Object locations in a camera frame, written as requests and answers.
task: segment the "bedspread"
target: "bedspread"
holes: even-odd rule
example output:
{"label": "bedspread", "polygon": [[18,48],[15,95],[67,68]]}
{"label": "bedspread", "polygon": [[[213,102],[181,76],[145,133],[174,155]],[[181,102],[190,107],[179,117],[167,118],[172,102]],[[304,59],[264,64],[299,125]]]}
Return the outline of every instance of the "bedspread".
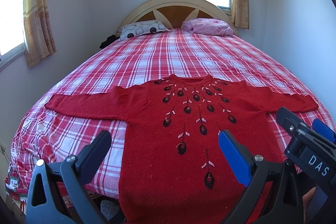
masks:
{"label": "bedspread", "polygon": [[[25,200],[34,163],[38,159],[63,161],[68,155],[77,155],[101,130],[108,130],[112,135],[112,147],[93,181],[85,188],[118,198],[125,122],[67,117],[46,109],[44,104],[55,93],[109,92],[117,85],[126,88],[170,74],[181,77],[211,74],[228,81],[246,80],[254,86],[269,86],[275,92],[309,94],[320,107],[298,116],[309,125],[319,118],[335,130],[330,114],[313,92],[253,45],[236,36],[212,37],[173,29],[170,33],[114,42],[46,93],[25,115],[14,136],[9,176],[5,179],[7,192],[15,199]],[[268,122],[280,150],[284,151],[290,136],[276,124],[274,114],[268,115]],[[62,186],[61,193],[66,196]]]}

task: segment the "bed frame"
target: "bed frame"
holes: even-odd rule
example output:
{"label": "bed frame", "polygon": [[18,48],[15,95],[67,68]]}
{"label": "bed frame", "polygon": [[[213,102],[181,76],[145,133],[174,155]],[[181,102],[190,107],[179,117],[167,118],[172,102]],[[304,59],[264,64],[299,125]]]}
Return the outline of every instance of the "bed frame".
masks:
{"label": "bed frame", "polygon": [[239,36],[230,18],[220,8],[206,0],[149,0],[131,11],[119,28],[134,22],[156,19],[168,29],[173,29],[180,28],[183,21],[195,18],[223,20],[230,25],[234,34]]}

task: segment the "sweater sleeve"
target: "sweater sleeve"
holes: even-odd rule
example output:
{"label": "sweater sleeve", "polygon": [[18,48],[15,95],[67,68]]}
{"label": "sweater sleeve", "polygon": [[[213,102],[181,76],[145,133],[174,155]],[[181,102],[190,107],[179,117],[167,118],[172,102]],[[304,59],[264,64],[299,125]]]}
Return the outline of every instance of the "sweater sleeve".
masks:
{"label": "sweater sleeve", "polygon": [[44,106],[71,117],[128,122],[147,103],[147,87],[143,84],[128,89],[116,86],[109,93],[54,94]]}
{"label": "sweater sleeve", "polygon": [[319,108],[310,95],[277,93],[267,86],[247,87],[251,100],[262,105],[267,114],[276,113],[283,106],[292,112],[308,112]]}

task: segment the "red sweater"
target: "red sweater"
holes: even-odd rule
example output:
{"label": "red sweater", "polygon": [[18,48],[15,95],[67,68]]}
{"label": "red sweater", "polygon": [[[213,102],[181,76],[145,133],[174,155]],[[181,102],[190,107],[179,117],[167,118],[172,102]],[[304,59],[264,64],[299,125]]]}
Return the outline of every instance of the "red sweater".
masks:
{"label": "red sweater", "polygon": [[218,132],[228,129],[252,154],[280,162],[266,114],[282,106],[293,112],[318,108],[309,95],[210,75],[170,75],[94,95],[55,94],[45,105],[68,116],[128,123],[119,198],[129,222],[193,224],[219,223],[244,189],[218,146]]}

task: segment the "pillow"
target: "pillow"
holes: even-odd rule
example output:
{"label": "pillow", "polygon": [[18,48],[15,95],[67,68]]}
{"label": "pillow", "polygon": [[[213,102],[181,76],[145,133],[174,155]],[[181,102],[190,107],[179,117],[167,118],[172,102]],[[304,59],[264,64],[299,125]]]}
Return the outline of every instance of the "pillow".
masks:
{"label": "pillow", "polygon": [[140,21],[122,26],[117,32],[120,34],[120,39],[138,37],[139,35],[158,32],[170,32],[162,22],[158,20]]}
{"label": "pillow", "polygon": [[181,28],[191,33],[231,37],[233,30],[225,21],[214,18],[196,18],[184,21]]}

